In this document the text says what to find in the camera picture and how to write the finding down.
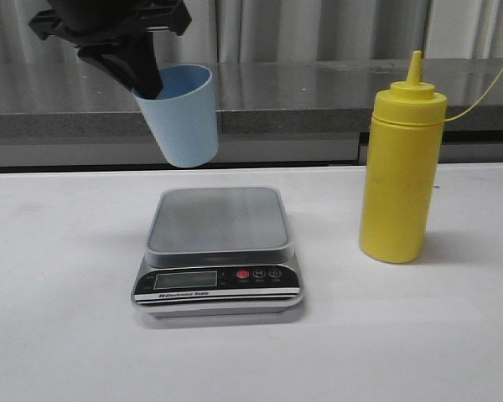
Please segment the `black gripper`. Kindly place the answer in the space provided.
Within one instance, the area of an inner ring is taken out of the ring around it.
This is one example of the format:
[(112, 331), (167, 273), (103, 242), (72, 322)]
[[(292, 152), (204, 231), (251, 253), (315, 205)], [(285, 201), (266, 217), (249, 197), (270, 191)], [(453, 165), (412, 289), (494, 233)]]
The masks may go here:
[[(55, 36), (84, 46), (77, 52), (82, 61), (148, 100), (163, 89), (151, 32), (167, 30), (180, 36), (192, 21), (183, 1), (71, 0), (49, 5), (29, 21), (39, 39)], [(123, 36), (122, 55), (113, 44), (99, 44)]]

